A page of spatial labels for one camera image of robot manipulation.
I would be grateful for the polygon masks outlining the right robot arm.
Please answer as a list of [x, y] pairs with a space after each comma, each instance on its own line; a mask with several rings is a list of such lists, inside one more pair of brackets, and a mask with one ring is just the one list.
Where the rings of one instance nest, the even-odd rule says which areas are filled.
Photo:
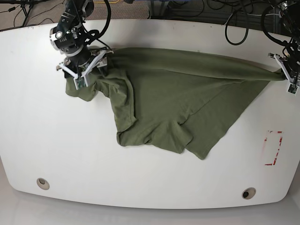
[[64, 72], [65, 78], [82, 81], [94, 68], [101, 75], [107, 75], [107, 54], [112, 52], [112, 48], [100, 38], [108, 30], [112, 10], [109, 1], [105, 0], [104, 4], [107, 17], [101, 31], [87, 30], [84, 26], [86, 18], [94, 11], [92, 0], [68, 0], [58, 24], [50, 30], [51, 45], [66, 56], [56, 66], [57, 71]]

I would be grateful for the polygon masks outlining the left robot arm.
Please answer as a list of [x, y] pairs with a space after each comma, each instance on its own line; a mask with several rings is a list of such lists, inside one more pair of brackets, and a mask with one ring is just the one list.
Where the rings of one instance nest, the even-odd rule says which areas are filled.
[[[282, 55], [270, 53], [269, 56], [276, 60], [281, 67], [286, 79], [292, 88], [300, 86], [300, 2], [298, 0], [251, 0], [248, 4], [240, 0], [237, 8], [232, 12], [225, 22], [225, 39], [234, 46], [243, 44], [249, 33], [249, 16], [250, 13], [246, 10], [247, 6], [254, 4], [265, 4], [267, 7], [261, 12], [260, 27], [265, 36], [273, 43], [283, 47]], [[289, 41], [280, 40], [272, 36], [266, 28], [265, 17], [272, 10], [275, 11], [275, 16], [278, 17], [277, 22], [290, 35]], [[234, 43], [228, 38], [228, 25], [230, 20], [241, 12], [245, 18], [245, 35], [243, 39]]]

